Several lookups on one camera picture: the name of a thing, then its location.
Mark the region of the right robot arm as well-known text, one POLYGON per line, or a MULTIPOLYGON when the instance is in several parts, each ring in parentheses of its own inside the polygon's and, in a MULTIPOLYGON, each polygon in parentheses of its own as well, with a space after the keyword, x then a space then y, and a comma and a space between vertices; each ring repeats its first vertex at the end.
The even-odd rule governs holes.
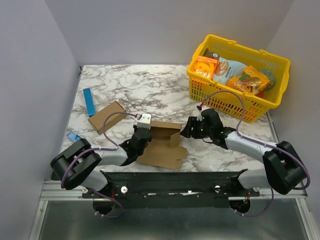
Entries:
POLYGON ((237 128, 224 126, 219 114, 212 108, 202 110, 198 116, 190 116, 180 134, 185 138, 209 138, 211 144, 240 152, 263 164, 263 169, 244 170, 230 183, 230 191, 236 196, 253 188, 272 188, 286 195, 291 190, 298 190, 300 182, 310 179, 306 167, 289 142, 274 143, 250 138, 237 128))

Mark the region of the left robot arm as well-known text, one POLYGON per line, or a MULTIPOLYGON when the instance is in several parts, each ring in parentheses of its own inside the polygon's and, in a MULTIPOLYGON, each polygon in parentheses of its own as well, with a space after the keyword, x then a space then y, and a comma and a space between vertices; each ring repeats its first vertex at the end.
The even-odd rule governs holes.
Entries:
POLYGON ((57 155, 50 166, 61 181, 61 188, 92 188, 99 197, 104 198, 110 194, 111 185, 108 178, 95 167, 130 165, 143 155, 151 140, 151 131, 143 127, 135 127, 132 137, 116 148, 92 147, 82 138, 57 155))

